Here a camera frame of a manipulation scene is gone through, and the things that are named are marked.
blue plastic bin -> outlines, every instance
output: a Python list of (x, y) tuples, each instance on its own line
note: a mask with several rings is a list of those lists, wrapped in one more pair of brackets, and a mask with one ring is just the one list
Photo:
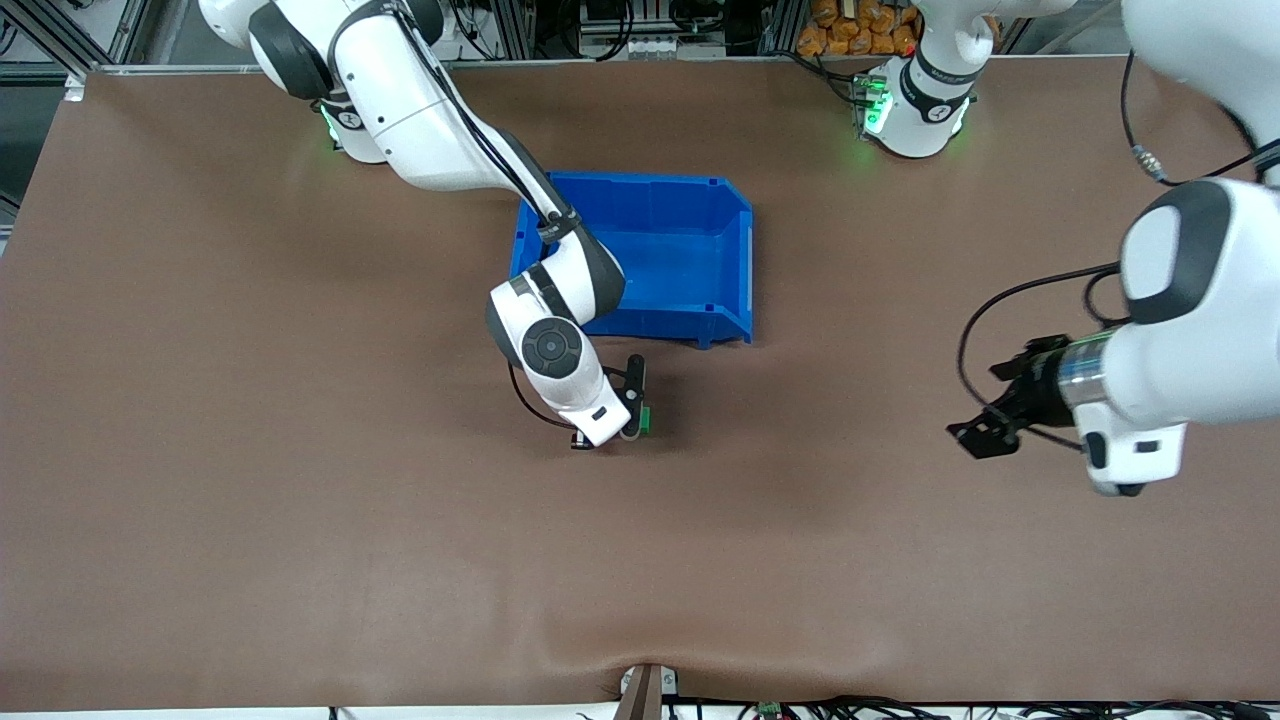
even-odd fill
[[(723, 178), (549, 173), (613, 252), (627, 287), (617, 310), (582, 329), (626, 336), (751, 342), (751, 205)], [(538, 261), (538, 215), (520, 211), (511, 275)]]

brown tabletop surface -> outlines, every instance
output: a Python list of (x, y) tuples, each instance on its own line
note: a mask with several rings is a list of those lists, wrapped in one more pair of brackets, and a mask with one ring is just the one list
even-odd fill
[[(1121, 67), (995, 61), (925, 161), (791, 64), (457, 72), (550, 169), (754, 202), (755, 345), (600, 341), (649, 357), (654, 434), (590, 455), (485, 332), (515, 196), (358, 167), (262, 77), (91, 78), (0, 260), (0, 708), (579, 702), (637, 661), (742, 698), (1280, 696), (1275, 424), (1193, 428), (1137, 500), (943, 432), (969, 313), (1114, 260), (1160, 193)], [(1175, 177), (1242, 151), (1172, 83), (1133, 100)], [(997, 307), (974, 372), (1088, 332), (1079, 293)]]

